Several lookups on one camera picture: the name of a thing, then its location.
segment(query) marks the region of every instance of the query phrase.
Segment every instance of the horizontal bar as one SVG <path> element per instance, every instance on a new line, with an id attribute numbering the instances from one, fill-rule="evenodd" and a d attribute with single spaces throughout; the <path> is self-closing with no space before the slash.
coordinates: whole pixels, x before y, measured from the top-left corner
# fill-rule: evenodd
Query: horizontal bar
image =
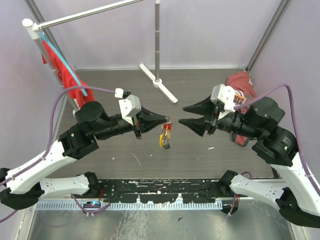
<path id="1" fill-rule="evenodd" d="M 40 29 L 49 28 L 49 27 L 56 26 L 56 25 L 63 24 L 63 23 L 67 23 L 67 22 L 70 22 L 70 21 L 73 21 L 73 20 L 76 20 L 76 19 L 81 19 L 81 18 L 84 18 L 84 17 L 87 17 L 87 16 L 91 16 L 91 15 L 94 15 L 94 14 L 102 13 L 102 12 L 105 12 L 105 11 L 108 11 L 108 10 L 111 10 L 111 9 L 116 9 L 116 8 L 119 8 L 119 7 L 122 7 L 122 6 L 126 6 L 126 5 L 129 5 L 129 4 L 134 4 L 134 3 L 137 3 L 137 2 L 140 2 L 140 1 L 143 1 L 143 0 L 125 0 L 125 1 L 120 1 L 120 2 L 112 3 L 112 4 L 109 4 L 109 5 L 106 5 L 106 6 L 101 6 L 101 7 L 98 7 L 98 8 L 94 8 L 94 9 L 91 9 L 91 10 L 88 10 L 88 11 L 79 12 L 79 13 L 76 13 L 76 14 L 73 14 L 73 15 L 70 15 L 70 16 L 61 17 L 61 18 L 58 18 L 58 19 L 55 19 L 55 20 L 41 22 L 41 23 L 38 24 L 38 26 L 40 27 Z"/>

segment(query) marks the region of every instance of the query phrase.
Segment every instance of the white stand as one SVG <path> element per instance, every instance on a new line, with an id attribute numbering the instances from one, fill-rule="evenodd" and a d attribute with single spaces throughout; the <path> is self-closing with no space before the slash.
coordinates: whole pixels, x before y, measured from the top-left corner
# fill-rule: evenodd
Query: white stand
<path id="1" fill-rule="evenodd" d="M 162 80 L 159 78 L 160 72 L 160 0 L 155 0 L 154 2 L 155 10 L 155 75 L 149 71 L 149 69 L 141 63 L 139 65 L 140 69 L 144 74 L 152 81 L 155 88 L 160 89 L 160 91 L 173 103 L 177 103 L 178 99 L 162 84 Z"/>

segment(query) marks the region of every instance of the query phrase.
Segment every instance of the yellow tag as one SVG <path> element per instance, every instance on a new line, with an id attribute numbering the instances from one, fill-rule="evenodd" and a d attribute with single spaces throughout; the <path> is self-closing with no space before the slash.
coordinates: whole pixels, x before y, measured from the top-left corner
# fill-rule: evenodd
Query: yellow tag
<path id="1" fill-rule="evenodd" d="M 159 147 L 160 147 L 160 148 L 163 147 L 163 145 L 162 145 L 163 140 L 164 140 L 164 134 L 162 133 L 162 134 L 160 135 L 160 138 L 159 138 Z"/>

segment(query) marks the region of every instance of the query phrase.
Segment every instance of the white wall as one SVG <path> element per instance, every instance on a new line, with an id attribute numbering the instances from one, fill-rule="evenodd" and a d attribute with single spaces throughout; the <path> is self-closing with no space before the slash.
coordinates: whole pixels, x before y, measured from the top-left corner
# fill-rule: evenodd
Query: white wall
<path id="1" fill-rule="evenodd" d="M 46 20 L 117 0 L 36 0 Z M 162 0 L 162 68 L 247 66 L 280 0 Z M 154 67 L 154 0 L 52 27 L 78 69 Z"/>
<path id="2" fill-rule="evenodd" d="M 15 168 L 43 151 L 49 136 L 49 114 L 60 92 L 49 67 L 42 64 L 35 43 L 22 27 L 24 18 L 32 18 L 24 1 L 1 2 L 0 168 Z M 0 219 L 12 211 L 0 204 Z M 0 239 L 13 239 L 21 213 L 18 211 L 0 224 Z"/>
<path id="3" fill-rule="evenodd" d="M 320 1 L 293 0 L 251 71 L 259 93 L 279 83 L 292 87 L 297 123 L 308 165 L 320 181 Z M 281 125 L 293 130 L 288 94 L 272 97 L 286 110 Z M 314 239 L 320 230 L 310 232 Z"/>

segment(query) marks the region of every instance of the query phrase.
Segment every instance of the stand base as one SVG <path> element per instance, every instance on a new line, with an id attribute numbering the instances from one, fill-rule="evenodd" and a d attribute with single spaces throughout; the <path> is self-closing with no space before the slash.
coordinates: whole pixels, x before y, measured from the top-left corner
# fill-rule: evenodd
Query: stand base
<path id="1" fill-rule="evenodd" d="M 156 81 L 155 75 L 152 74 L 152 72 L 149 71 L 149 69 L 141 63 L 139 65 L 140 69 L 144 74 L 152 81 L 152 84 L 155 88 L 160 89 L 160 91 L 173 103 L 177 103 L 178 99 L 162 84 L 162 80 L 159 79 Z"/>

